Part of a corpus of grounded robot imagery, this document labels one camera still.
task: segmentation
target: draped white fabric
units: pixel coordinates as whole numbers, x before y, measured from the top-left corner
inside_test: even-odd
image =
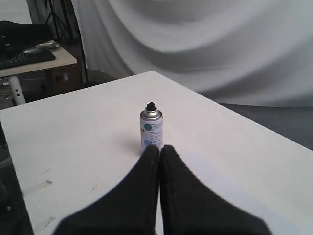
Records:
[[[72,2],[89,69],[155,70],[220,103],[313,106],[312,0]]]

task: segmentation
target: silver spray can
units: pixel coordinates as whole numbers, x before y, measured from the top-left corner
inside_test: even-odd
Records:
[[[151,102],[140,113],[141,149],[155,145],[160,150],[163,147],[163,115]]]

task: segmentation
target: spray can label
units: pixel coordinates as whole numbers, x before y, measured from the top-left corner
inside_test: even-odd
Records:
[[[155,121],[147,121],[140,117],[141,149],[155,145],[160,150],[163,147],[163,117]]]

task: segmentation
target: keyboard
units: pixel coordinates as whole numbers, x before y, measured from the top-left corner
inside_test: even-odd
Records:
[[[0,60],[0,70],[51,60],[55,60],[55,56],[50,51],[22,53],[8,60]]]

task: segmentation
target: black cap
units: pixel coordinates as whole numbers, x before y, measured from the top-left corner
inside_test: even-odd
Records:
[[[147,104],[147,108],[146,108],[148,111],[154,111],[156,110],[156,104],[154,104],[153,102],[150,102],[149,104]]]

